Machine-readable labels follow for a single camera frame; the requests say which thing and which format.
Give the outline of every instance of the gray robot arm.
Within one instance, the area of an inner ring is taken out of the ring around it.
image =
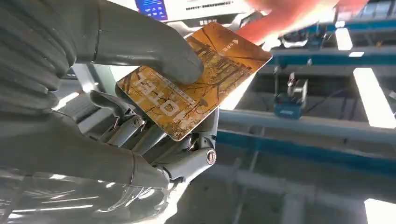
[[[191,83],[203,67],[175,30],[106,0],[2,1],[0,29],[1,166],[124,184],[152,172],[52,112],[51,91],[75,62],[144,64]]]

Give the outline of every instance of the human hand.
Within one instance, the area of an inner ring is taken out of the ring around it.
[[[245,0],[256,10],[269,12],[264,18],[247,24],[237,34],[262,44],[269,36],[280,36],[317,22],[324,12],[339,7],[340,11],[357,13],[368,0]]]

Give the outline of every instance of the metal pipe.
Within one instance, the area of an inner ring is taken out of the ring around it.
[[[396,130],[371,127],[368,123],[302,116],[283,119],[269,112],[220,110],[220,121],[247,125],[285,128],[298,132],[329,135],[355,140],[396,144]]]
[[[226,180],[229,178],[228,173],[230,170],[230,166],[216,164],[205,173],[209,176]],[[350,212],[360,213],[361,206],[364,205],[364,200],[351,199],[330,193],[315,185],[291,182],[283,178],[252,173],[246,170],[238,170],[235,175],[235,181],[248,188],[263,190],[271,194],[298,196],[308,203],[321,203]]]
[[[252,161],[250,162],[249,172],[253,172],[253,170],[255,169],[258,154],[259,154],[258,151],[255,151],[255,153],[253,154]],[[233,224],[238,224],[239,223],[239,218],[240,218],[240,215],[242,214],[242,207],[243,207],[243,204],[245,202],[245,197],[246,197],[246,192],[247,191],[248,191],[248,188],[246,186],[244,186],[243,189],[242,189],[242,192],[240,194],[240,198],[239,198],[238,204],[236,206],[236,212],[235,212],[235,217],[234,217],[234,220],[233,220]]]

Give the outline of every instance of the blue metal beam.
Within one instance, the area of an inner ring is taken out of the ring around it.
[[[348,28],[351,32],[359,32],[359,31],[379,31],[379,30],[395,30],[396,29],[396,20],[378,20],[378,21],[346,21],[345,28]],[[327,31],[335,31],[337,28],[334,23],[326,24]],[[316,32],[317,26],[313,25],[307,27],[306,30],[309,32]]]
[[[217,132],[216,142],[396,178],[396,161],[391,159],[349,154],[332,149],[303,146],[293,142],[226,131]]]
[[[312,59],[312,66],[393,66],[396,62],[396,54],[370,54],[362,57],[349,57],[348,55],[274,55],[268,65],[306,65],[308,59]]]

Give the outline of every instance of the robotic hand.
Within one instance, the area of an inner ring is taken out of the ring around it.
[[[0,28],[0,187],[3,195],[14,195],[8,207],[0,208],[0,223],[11,213],[36,211],[40,212],[28,217],[42,222],[45,216],[49,223],[147,220],[168,208],[166,199],[177,185],[183,192],[186,183],[215,162],[218,110],[183,141],[159,142],[150,164],[140,154],[146,151],[143,146],[151,141],[151,133],[158,133],[154,126],[132,152],[119,147],[131,137],[120,138],[122,133],[134,133],[144,124],[131,111],[120,113],[127,104],[93,93],[124,118],[116,133],[103,142],[86,138],[72,119],[51,110],[57,105],[51,92],[75,62],[146,65],[172,81],[194,82],[203,65],[174,29],[106,0],[4,1]],[[15,188],[4,183],[10,177],[19,181]],[[22,197],[37,182],[51,189],[40,197],[49,202]],[[65,219],[64,213],[45,215],[54,208],[43,208],[43,203],[55,205],[52,200],[59,197],[66,199],[56,203],[68,201],[67,197],[73,202],[76,197],[98,201],[56,207],[70,211],[67,220],[60,219]],[[26,204],[35,207],[26,209]],[[72,213],[74,209],[87,209],[90,215]]]

